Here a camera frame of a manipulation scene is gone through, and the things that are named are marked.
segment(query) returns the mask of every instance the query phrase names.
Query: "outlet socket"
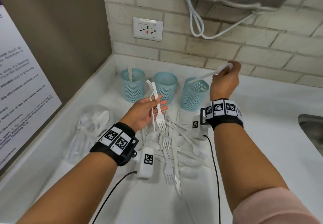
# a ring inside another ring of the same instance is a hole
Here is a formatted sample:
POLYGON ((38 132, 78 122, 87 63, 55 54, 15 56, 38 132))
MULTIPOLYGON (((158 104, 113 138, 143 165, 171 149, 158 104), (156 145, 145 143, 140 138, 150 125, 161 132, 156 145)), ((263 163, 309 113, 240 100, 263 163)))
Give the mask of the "outlet socket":
POLYGON ((162 21, 133 17, 132 27, 135 38, 162 41, 164 27, 162 21))

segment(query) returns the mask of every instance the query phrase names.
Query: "hand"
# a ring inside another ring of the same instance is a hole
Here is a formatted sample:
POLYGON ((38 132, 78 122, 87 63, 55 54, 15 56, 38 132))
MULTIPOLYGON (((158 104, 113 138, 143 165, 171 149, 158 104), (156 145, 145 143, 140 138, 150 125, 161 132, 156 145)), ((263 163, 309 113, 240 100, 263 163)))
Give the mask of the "hand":
POLYGON ((214 101, 221 98, 229 99, 232 92, 239 85, 239 71, 241 64, 236 61, 229 61, 233 68, 229 71, 227 66, 218 75, 213 75, 213 81, 210 88, 210 100, 214 101))
MULTIPOLYGON (((155 100, 155 97, 152 96, 152 101, 149 100, 149 97, 138 100, 134 105, 129 109, 126 115, 119 121, 130 126, 135 132, 144 128, 149 122, 151 122, 151 108, 157 106, 160 103, 161 106, 167 104, 166 100, 161 101, 162 95, 158 95, 158 98, 155 100)), ((167 110, 168 106, 161 107, 161 111, 167 110)), ((154 108, 154 117, 157 116, 157 108, 154 108)))

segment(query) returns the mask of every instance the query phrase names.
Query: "pink sleeve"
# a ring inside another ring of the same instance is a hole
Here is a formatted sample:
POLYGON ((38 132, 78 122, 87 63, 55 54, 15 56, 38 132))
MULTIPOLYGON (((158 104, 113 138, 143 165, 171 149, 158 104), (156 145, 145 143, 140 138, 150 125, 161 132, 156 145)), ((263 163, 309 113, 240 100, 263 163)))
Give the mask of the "pink sleeve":
POLYGON ((320 224, 291 191, 271 188, 253 194, 233 211, 233 224, 320 224))

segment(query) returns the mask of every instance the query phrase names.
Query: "cable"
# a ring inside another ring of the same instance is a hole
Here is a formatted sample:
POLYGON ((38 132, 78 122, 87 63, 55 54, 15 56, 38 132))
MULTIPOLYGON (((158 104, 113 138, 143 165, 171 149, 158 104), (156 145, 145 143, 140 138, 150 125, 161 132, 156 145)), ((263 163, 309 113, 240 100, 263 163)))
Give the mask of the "cable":
POLYGON ((204 35, 204 22, 203 22, 203 19, 200 17, 200 15, 194 9, 191 0, 185 0, 185 1, 187 2, 188 8, 190 10, 190 28, 191 28, 192 35, 195 36, 195 37, 202 36, 206 40, 215 39, 215 38, 223 35, 224 33, 228 32, 229 30, 232 30, 234 27, 236 27, 237 25, 243 23, 244 21, 251 18, 252 16, 254 16, 256 14, 260 14, 260 13, 257 13, 257 12, 253 11, 252 14, 250 14, 249 16, 245 17, 244 19, 240 20, 239 22, 235 23, 234 25, 230 26, 226 30, 220 32, 219 34, 216 34, 214 36, 205 36, 204 35), (193 18, 194 18, 194 21, 195 21, 195 24, 196 24, 198 30, 200 31, 199 34, 196 34, 194 32, 194 30, 193 30, 193 18))
MULTIPOLYGON (((214 164, 214 169, 216 170, 216 162, 214 160, 214 155, 213 155, 213 149, 212 149, 212 143, 209 139, 208 136, 206 135, 203 135, 205 136, 208 140, 209 140, 209 143, 210 143, 210 146, 211 146, 211 153, 212 153, 212 159, 213 159, 213 164, 214 164)), ((218 172, 216 170, 216 181, 218 183, 218 198, 219 198, 219 224, 221 224, 221 207, 220 207, 220 189, 219 189, 219 177, 218 177, 218 172)))
POLYGON ((136 173, 137 173, 137 171, 129 172, 129 173, 128 173, 128 174, 126 174, 123 178, 121 178, 121 179, 120 179, 120 181, 118 181, 118 183, 114 186, 114 188, 111 190, 111 192, 109 193, 109 195, 107 196, 107 198, 106 198, 106 199, 105 199, 105 201, 103 202, 103 204, 102 204, 101 208, 99 209, 99 211, 98 211, 97 215, 95 216, 94 221, 92 222, 92 224, 94 224, 95 220, 98 218, 98 215, 100 214, 100 211, 102 210, 102 208, 103 208, 103 206, 104 206, 105 202, 106 202, 106 201, 107 201, 107 199, 110 197, 110 195, 111 195, 111 193, 114 191, 114 189, 119 185, 119 183, 120 183, 124 178, 126 178, 128 175, 130 175, 130 174, 136 174, 136 173))

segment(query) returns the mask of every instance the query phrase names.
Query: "tile wall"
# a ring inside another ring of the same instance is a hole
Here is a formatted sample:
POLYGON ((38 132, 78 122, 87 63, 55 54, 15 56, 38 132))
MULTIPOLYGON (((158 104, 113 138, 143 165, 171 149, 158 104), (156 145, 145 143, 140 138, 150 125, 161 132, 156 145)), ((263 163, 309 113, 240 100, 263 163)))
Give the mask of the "tile wall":
MULTIPOLYGON (((206 36, 250 14, 192 1, 205 19, 206 36)), ((237 60, 243 75, 323 87, 323 0, 288 0, 277 12, 253 17, 215 40, 192 36, 184 0, 105 0, 105 4, 115 53, 210 69, 237 60), (163 21, 163 40, 133 38, 134 16, 163 21)))

